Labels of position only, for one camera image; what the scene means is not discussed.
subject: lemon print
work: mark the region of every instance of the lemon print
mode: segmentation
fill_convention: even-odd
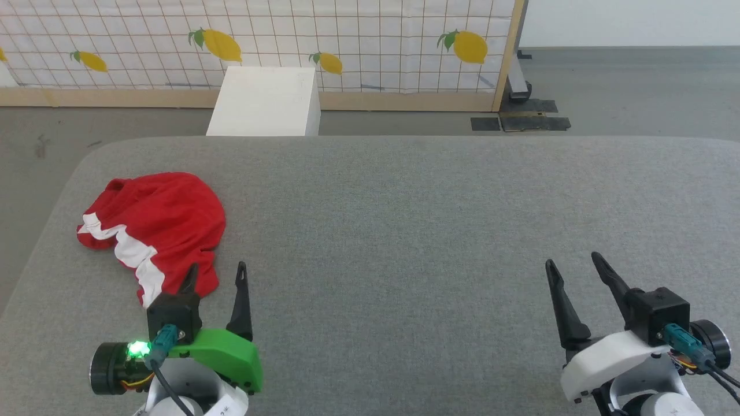
[[[309,60],[315,64],[321,63],[321,67],[328,73],[342,75],[342,61],[331,53],[316,52],[309,55]]]
[[[465,30],[443,33],[437,41],[438,47],[443,39],[447,50],[450,50],[450,46],[454,45],[455,55],[460,58],[460,61],[469,64],[482,64],[488,54],[488,45],[476,33]]]
[[[82,62],[86,67],[93,71],[98,71],[100,73],[108,72],[108,66],[105,64],[105,61],[92,53],[76,50],[70,53],[70,58],[73,58],[77,62]]]
[[[195,41],[196,45],[201,47],[201,50],[205,42],[208,51],[224,61],[241,62],[241,48],[239,44],[231,36],[223,32],[201,28],[187,34],[188,44],[190,44],[191,39]]]

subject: red and white fabric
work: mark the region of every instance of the red and white fabric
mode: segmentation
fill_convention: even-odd
[[[195,291],[213,292],[215,253],[226,226],[216,194],[197,176],[167,172],[113,179],[82,215],[77,239],[91,249],[115,246],[116,258],[135,269],[136,295],[148,307],[160,293],[177,293],[198,263]]]

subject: gray fabric tabletop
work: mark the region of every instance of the gray fabric tabletop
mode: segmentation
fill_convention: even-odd
[[[545,279],[553,258],[595,335],[623,325],[590,261],[668,286],[740,342],[740,145],[696,138],[146,138],[75,171],[0,318],[0,414],[131,415],[98,397],[99,343],[146,336],[133,272],[75,238],[106,183],[162,171],[220,197],[229,320],[249,268],[265,380],[253,415],[597,415],[566,402]],[[740,366],[733,365],[731,373]],[[707,415],[737,415],[709,377]]]

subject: concrete floor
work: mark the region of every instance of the concrete floor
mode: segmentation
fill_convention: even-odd
[[[539,134],[740,141],[740,50],[533,54],[522,63],[533,97],[555,100],[573,125],[568,132]],[[481,115],[324,112],[320,133],[473,135],[470,117]],[[0,311],[64,184],[87,153],[128,138],[204,135],[209,119],[209,110],[0,109]]]

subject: floor stain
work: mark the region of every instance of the floor stain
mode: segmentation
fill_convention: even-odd
[[[36,140],[38,143],[33,147],[33,152],[36,154],[37,159],[44,159],[46,158],[46,146],[51,143],[50,139],[44,139],[44,135],[39,135]]]

